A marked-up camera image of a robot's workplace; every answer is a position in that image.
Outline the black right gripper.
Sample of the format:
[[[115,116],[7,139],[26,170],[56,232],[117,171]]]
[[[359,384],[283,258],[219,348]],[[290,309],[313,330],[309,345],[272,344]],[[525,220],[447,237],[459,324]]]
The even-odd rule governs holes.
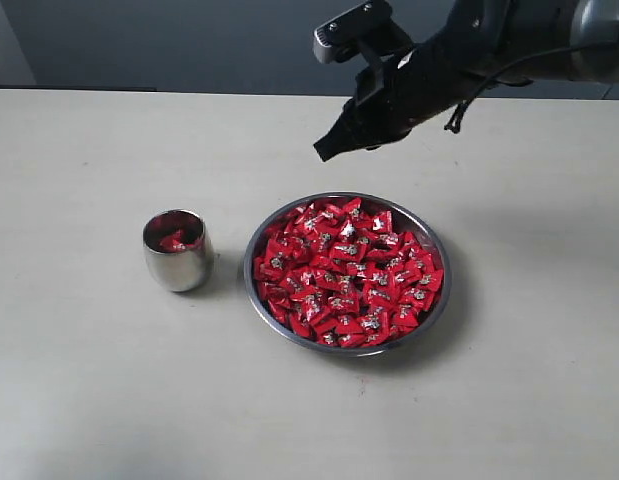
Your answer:
[[[322,162],[405,138],[413,128],[469,96],[469,76],[450,60],[445,36],[435,35],[384,62],[383,88],[354,96],[313,148]]]

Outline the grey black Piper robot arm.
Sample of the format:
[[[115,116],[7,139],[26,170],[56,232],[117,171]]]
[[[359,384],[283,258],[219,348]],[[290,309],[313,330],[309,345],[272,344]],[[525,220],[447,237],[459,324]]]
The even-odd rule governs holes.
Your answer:
[[[446,110],[444,128],[457,134],[473,101],[498,85],[619,83],[619,1],[457,1],[420,43],[392,14],[386,1],[365,1],[314,30],[320,63],[367,63],[314,144],[322,161],[398,142]]]

